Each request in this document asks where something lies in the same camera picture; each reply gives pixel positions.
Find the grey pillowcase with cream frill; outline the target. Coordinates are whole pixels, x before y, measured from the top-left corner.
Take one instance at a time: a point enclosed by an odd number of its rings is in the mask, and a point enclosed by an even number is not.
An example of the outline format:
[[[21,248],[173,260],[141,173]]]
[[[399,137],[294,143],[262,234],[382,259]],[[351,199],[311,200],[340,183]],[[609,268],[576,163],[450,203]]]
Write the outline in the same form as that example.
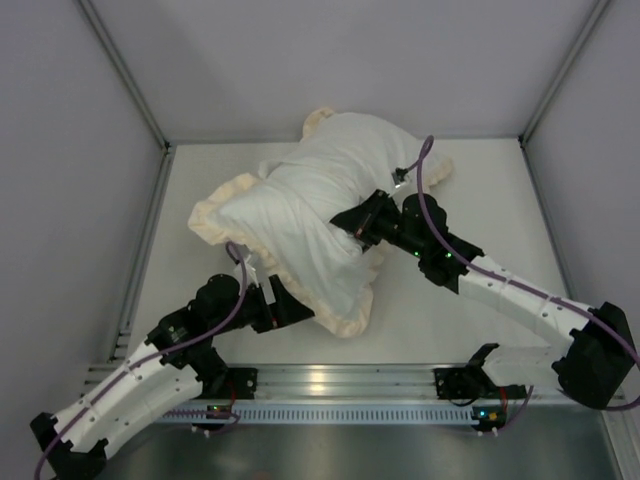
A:
[[[410,168],[423,144],[376,116],[316,110],[291,152],[218,187],[194,206],[188,226],[211,245],[246,246],[318,324],[357,337],[369,325],[387,250],[363,250],[330,221],[376,190],[393,192],[393,172]]]

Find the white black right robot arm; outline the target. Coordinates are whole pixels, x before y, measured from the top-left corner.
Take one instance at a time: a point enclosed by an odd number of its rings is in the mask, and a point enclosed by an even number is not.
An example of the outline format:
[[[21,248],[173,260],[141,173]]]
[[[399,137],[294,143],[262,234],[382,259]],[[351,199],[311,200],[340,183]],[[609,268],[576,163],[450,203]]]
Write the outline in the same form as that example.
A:
[[[412,194],[397,205],[377,190],[331,222],[366,247],[385,241],[414,255],[434,285],[492,308],[546,342],[484,345],[467,364],[481,378],[496,387],[556,388],[585,407],[615,410],[614,395],[639,363],[621,308],[570,301],[513,275],[451,233],[445,210],[428,194]]]

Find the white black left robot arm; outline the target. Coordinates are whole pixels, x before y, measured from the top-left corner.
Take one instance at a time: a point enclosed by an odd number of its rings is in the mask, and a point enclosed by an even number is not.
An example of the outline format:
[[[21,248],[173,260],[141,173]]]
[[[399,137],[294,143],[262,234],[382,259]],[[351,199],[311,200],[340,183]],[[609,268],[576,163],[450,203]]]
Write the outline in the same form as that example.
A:
[[[50,466],[58,479],[96,478],[122,446],[161,416],[227,389],[229,368],[212,345],[215,336],[245,327],[265,333],[314,315],[276,275],[265,285],[226,274],[211,277],[92,391],[31,421],[43,450],[36,468]]]

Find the aluminium mounting rail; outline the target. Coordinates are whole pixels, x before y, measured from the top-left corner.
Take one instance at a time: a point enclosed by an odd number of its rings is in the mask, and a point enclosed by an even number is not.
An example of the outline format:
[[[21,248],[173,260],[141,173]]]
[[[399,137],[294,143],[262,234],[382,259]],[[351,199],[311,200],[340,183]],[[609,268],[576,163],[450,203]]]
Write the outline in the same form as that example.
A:
[[[202,400],[497,400],[479,369],[462,365],[250,365],[198,372]]]

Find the right aluminium frame post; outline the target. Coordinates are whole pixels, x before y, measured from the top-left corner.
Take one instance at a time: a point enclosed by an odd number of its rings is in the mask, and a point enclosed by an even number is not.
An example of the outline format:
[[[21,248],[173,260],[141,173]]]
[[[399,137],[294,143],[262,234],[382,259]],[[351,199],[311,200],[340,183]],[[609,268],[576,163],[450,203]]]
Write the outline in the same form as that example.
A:
[[[529,115],[518,136],[518,142],[522,150],[527,148],[578,60],[586,51],[593,35],[614,4],[615,1],[612,0],[597,0],[592,2],[585,18],[579,24],[576,33],[571,38],[568,46],[563,50],[557,68],[550,76],[541,96],[535,103],[532,113]]]

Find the aluminium frame post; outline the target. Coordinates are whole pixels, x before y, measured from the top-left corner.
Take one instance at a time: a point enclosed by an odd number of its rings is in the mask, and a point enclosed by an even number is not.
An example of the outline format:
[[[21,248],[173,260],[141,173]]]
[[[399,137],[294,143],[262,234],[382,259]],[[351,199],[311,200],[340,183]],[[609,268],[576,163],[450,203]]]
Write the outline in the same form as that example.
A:
[[[168,152],[171,148],[171,142],[163,133],[138,82],[127,65],[123,54],[118,48],[112,33],[96,5],[93,1],[89,0],[78,0],[75,1],[75,4],[79,8],[81,16],[88,23],[101,49],[106,54],[128,97],[133,102],[134,107],[141,116],[155,142],[163,152]]]
[[[586,51],[593,35],[614,4],[615,1],[612,0],[597,0],[592,2],[585,18],[579,24],[576,33],[571,38],[568,46],[563,50],[557,68],[550,76],[541,96],[535,103],[532,113],[529,115],[518,136],[518,142],[522,150],[527,148],[578,60]]]

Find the left aluminium frame post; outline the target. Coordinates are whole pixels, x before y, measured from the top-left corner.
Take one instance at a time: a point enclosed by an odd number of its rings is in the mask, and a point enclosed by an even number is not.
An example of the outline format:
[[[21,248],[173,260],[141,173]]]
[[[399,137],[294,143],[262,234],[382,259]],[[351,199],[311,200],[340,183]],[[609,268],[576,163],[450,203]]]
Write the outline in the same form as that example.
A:
[[[138,82],[127,65],[123,54],[118,48],[112,33],[96,5],[93,1],[89,0],[78,0],[75,1],[75,4],[79,8],[81,16],[88,23],[101,49],[106,54],[128,97],[133,102],[134,107],[141,116],[155,142],[163,152],[168,152],[171,148],[171,142],[163,133]]]

